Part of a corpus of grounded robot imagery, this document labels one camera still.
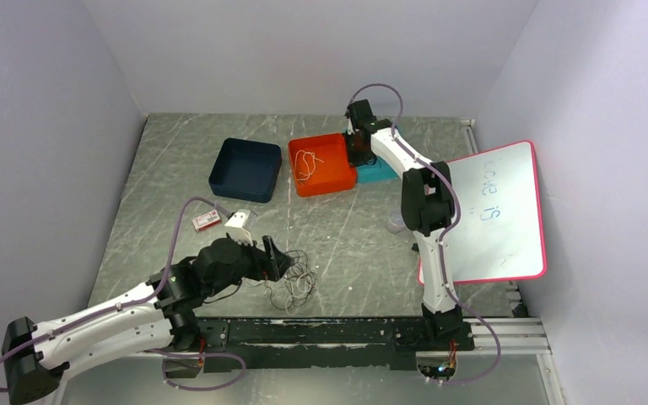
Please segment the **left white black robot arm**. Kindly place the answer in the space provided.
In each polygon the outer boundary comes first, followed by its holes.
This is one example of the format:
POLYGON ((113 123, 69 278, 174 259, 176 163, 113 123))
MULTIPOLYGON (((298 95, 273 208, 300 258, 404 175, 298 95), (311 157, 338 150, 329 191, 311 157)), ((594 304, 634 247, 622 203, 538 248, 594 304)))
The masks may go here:
POLYGON ((116 336, 127 343, 126 354, 195 347, 200 338, 196 308, 213 303, 230 286, 239 288, 247 278, 276 282, 292 266, 293 258, 271 237, 262 241, 264 247, 258 248, 219 238, 97 306, 52 321, 24 316, 10 322, 2 347, 9 402, 27 404, 46 397, 87 358, 109 361, 96 349, 116 336))

